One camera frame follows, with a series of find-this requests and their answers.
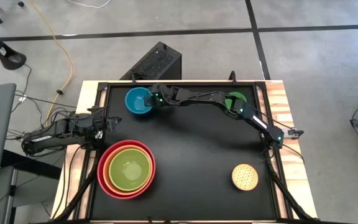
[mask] orange bowl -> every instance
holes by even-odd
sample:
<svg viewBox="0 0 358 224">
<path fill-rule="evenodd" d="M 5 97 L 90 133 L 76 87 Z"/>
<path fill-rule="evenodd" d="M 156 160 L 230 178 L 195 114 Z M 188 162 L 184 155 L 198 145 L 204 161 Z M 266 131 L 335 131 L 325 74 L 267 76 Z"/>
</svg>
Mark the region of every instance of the orange bowl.
<svg viewBox="0 0 358 224">
<path fill-rule="evenodd" d="M 121 146 L 117 149 L 115 149 L 112 153 L 110 153 L 110 155 L 107 157 L 106 162 L 103 165 L 103 180 L 106 183 L 106 185 L 108 186 L 108 188 L 119 195 L 132 195 L 132 194 L 136 194 L 137 192 L 140 192 L 146 185 L 147 183 L 149 183 L 149 181 L 152 178 L 152 175 L 150 174 L 149 177 L 147 178 L 146 182 L 144 183 L 144 185 L 142 185 L 141 187 L 139 187 L 136 190 L 130 191 L 130 192 L 126 192 L 123 190 L 118 189 L 116 186 L 114 186 L 114 184 L 112 184 L 110 177 L 109 177 L 109 165 L 112 161 L 112 159 L 114 158 L 114 156 L 116 156 L 118 154 L 118 152 L 121 152 L 124 149 L 138 149 L 140 151 L 142 151 L 148 158 L 148 160 L 150 161 L 150 170 L 153 170 L 153 163 L 152 163 L 152 159 L 150 158 L 149 154 L 147 153 L 146 150 L 142 149 L 139 146 L 135 146 L 135 145 L 125 145 L 125 146 Z"/>
<path fill-rule="evenodd" d="M 147 183 L 145 185 L 145 187 L 140 192 L 137 192 L 136 194 L 132 194 L 132 195 L 119 195 L 119 194 L 111 191 L 108 188 L 105 181 L 103 180 L 103 165 L 106 162 L 106 159 L 110 155 L 110 153 L 112 153 L 114 150 L 116 150 L 120 146 L 126 146 L 129 144 L 139 146 L 142 149 L 146 150 L 147 154 L 150 156 L 150 158 L 152 158 L 152 164 L 153 164 L 152 177 L 151 177 L 149 183 Z M 100 157 L 96 176 L 98 178 L 99 186 L 102 188 L 104 193 L 106 193 L 108 196 L 116 198 L 116 199 L 129 200 L 129 199 L 136 198 L 136 197 L 140 196 L 143 192 L 145 192 L 150 187 L 150 185 L 152 184 L 154 177 L 155 177 L 155 170 L 156 170 L 156 163 L 155 163 L 155 158 L 154 158 L 153 152 L 145 144 L 143 144 L 140 141 L 136 141 L 136 140 L 123 140 L 123 141 L 119 141 L 119 142 L 113 144 L 112 146 L 108 147 L 107 150 Z"/>
</svg>

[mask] green object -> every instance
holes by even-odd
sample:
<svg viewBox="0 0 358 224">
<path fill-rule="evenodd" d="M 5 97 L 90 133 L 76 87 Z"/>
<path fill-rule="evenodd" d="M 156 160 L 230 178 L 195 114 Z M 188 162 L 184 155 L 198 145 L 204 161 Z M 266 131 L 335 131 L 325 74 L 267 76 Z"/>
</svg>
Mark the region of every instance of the green object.
<svg viewBox="0 0 358 224">
<path fill-rule="evenodd" d="M 150 174 L 150 161 L 138 149 L 130 148 L 118 152 L 109 166 L 112 184 L 123 191 L 133 191 L 143 186 Z"/>
<path fill-rule="evenodd" d="M 245 102 L 247 102 L 247 98 L 246 98 L 243 94 L 241 94 L 241 93 L 239 93 L 239 92 L 231 92 L 231 93 L 229 93 L 229 94 L 232 95 L 232 96 L 237 97 L 238 99 L 242 99 L 242 100 L 244 100 Z M 231 104 L 232 104 L 232 103 L 233 103 L 233 101 L 230 100 L 230 99 L 224 100 L 224 104 L 226 105 L 226 108 L 227 108 L 228 110 L 231 108 Z"/>
</svg>

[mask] black metal frame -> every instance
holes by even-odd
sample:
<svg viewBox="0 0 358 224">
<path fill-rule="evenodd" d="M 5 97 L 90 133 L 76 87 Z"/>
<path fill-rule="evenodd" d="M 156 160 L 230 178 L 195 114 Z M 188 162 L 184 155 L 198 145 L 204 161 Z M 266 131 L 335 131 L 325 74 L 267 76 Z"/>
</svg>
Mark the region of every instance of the black metal frame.
<svg viewBox="0 0 358 224">
<path fill-rule="evenodd" d="M 268 116 L 271 116 L 271 110 L 269 107 L 269 100 L 268 100 L 268 96 L 267 96 L 267 89 L 266 89 L 266 84 L 265 82 L 237 82 L 236 80 L 236 74 L 234 72 L 231 73 L 229 79 L 232 80 L 232 82 L 180 82 L 180 83 L 174 83 L 174 82 L 166 82 L 166 84 L 168 85 L 175 85 L 175 86 L 186 86 L 186 85 L 198 85 L 198 86 L 202 86 L 202 85 L 208 85 L 211 86 L 212 85 L 221 85 L 221 86 L 252 86 L 253 91 L 254 91 L 254 96 L 255 96 L 255 103 L 257 105 L 257 109 L 260 109 L 260 103 L 259 103 L 259 94 L 257 91 L 257 87 L 259 87 L 262 91 L 263 94 L 263 99 L 265 101 L 265 107 L 266 107 L 266 112 Z M 108 106 L 108 102 L 109 102 L 109 96 L 110 96 L 110 92 L 111 89 L 114 86 L 147 86 L 147 85 L 152 85 L 154 84 L 153 82 L 150 83 L 145 83 L 145 82 L 128 82 L 128 83 L 99 83 L 98 85 L 98 92 L 96 95 L 96 100 L 95 100 L 95 105 L 99 105 L 100 102 L 100 98 L 101 98 L 101 92 L 103 89 L 105 89 L 107 87 L 107 92 L 106 92 L 106 99 L 104 101 L 104 106 Z M 84 158 L 84 164 L 83 164 L 83 168 L 88 166 L 88 161 L 89 161 L 90 155 L 85 155 Z M 285 176 L 284 176 L 284 172 L 283 172 L 283 166 L 282 166 L 282 161 L 281 161 L 281 157 L 279 153 L 275 153 L 275 159 L 277 161 L 277 167 L 278 167 L 278 173 L 280 176 L 280 180 L 286 185 L 285 183 Z M 80 179 L 80 184 L 84 181 L 85 179 L 85 175 L 81 175 L 81 179 Z M 279 204 L 278 204 L 278 198 L 277 198 L 277 193 L 275 190 L 275 184 L 273 182 L 273 180 L 271 178 L 268 179 L 268 183 L 269 183 L 269 188 L 270 188 L 270 196 L 272 198 L 272 207 L 273 207 L 273 212 L 275 215 L 275 218 L 280 218 L 281 217 L 281 213 L 280 213 L 280 208 L 279 208 Z M 86 219 L 90 218 L 90 215 L 92 213 L 92 209 L 93 209 L 93 195 L 94 195 L 94 191 L 95 191 L 95 186 L 97 184 L 97 181 L 94 180 L 91 185 L 90 185 L 90 191 L 89 191 L 89 197 L 88 197 L 88 206 L 86 208 Z M 286 202 L 286 210 L 287 210 L 287 215 L 289 217 L 290 214 L 292 214 L 292 212 L 288 212 L 291 211 L 291 209 L 289 209 L 289 204 Z M 78 218 L 78 213 L 75 213 L 74 218 Z"/>
<path fill-rule="evenodd" d="M 2 153 L 1 167 L 13 166 L 17 170 L 30 172 L 55 180 L 60 179 L 61 168 L 37 161 L 26 156 L 5 150 Z"/>
</svg>

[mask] metal bracket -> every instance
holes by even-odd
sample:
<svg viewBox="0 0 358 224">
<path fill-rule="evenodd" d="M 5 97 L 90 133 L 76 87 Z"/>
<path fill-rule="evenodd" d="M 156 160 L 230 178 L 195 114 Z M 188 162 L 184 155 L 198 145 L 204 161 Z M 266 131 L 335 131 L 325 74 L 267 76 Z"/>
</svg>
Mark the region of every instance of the metal bracket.
<svg viewBox="0 0 358 224">
<path fill-rule="evenodd" d="M 108 85 L 109 85 L 108 82 L 99 83 L 99 85 L 98 85 L 98 92 L 100 92 L 100 91 L 102 91 L 103 89 L 105 89 Z"/>
<path fill-rule="evenodd" d="M 229 80 L 232 80 L 232 84 L 237 83 L 237 78 L 236 78 L 236 72 L 235 71 L 231 71 L 231 73 L 229 75 Z"/>
<path fill-rule="evenodd" d="M 136 83 L 136 80 L 135 80 L 135 74 L 134 73 L 132 73 L 131 78 L 132 78 L 132 84 L 136 85 L 137 83 Z"/>
<path fill-rule="evenodd" d="M 282 128 L 282 131 L 284 132 L 285 138 L 291 138 L 291 139 L 299 139 L 299 137 L 305 133 L 303 130 L 297 130 L 296 128 Z"/>
</svg>

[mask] gray floor tile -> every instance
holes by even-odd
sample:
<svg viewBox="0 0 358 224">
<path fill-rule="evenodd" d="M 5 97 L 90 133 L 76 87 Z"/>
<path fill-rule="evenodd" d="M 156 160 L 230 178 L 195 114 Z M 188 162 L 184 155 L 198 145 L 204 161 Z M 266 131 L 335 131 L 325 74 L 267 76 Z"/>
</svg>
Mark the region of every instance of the gray floor tile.
<svg viewBox="0 0 358 224">
<path fill-rule="evenodd" d="M 258 27 L 358 25 L 358 0 L 253 0 Z"/>
<path fill-rule="evenodd" d="M 106 0 L 81 1 L 102 5 Z M 0 37 L 50 35 L 39 15 L 25 1 L 1 1 Z M 101 9 L 68 1 L 34 0 L 56 34 L 92 34 L 150 30 L 250 27 L 243 0 L 112 0 Z"/>
<path fill-rule="evenodd" d="M 158 41 L 165 42 L 183 54 L 183 79 L 227 79 L 235 70 L 238 79 L 262 79 L 252 34 L 210 34 L 161 37 L 130 37 L 60 41 L 74 63 L 74 79 L 58 102 L 76 106 L 83 80 L 120 79 Z M 27 94 L 53 100 L 55 90 L 68 78 L 69 66 L 63 52 L 52 40 L 7 42 L 26 54 L 32 67 Z M 23 90 L 29 69 L 9 71 L 0 63 L 0 84 L 14 82 Z M 45 119 L 50 105 L 39 103 Z M 26 100 L 11 116 L 10 128 L 31 131 L 39 127 L 40 115 L 33 102 Z M 21 153 L 20 143 L 7 141 L 5 148 Z M 41 158 L 55 162 L 60 155 Z M 19 173 L 17 184 L 34 175 Z M 25 205 L 48 200 L 54 196 L 57 181 L 40 177 L 17 189 L 15 204 Z"/>
<path fill-rule="evenodd" d="M 261 34 L 272 79 L 284 80 L 292 116 L 305 134 L 317 214 L 358 223 L 358 30 Z"/>
</svg>

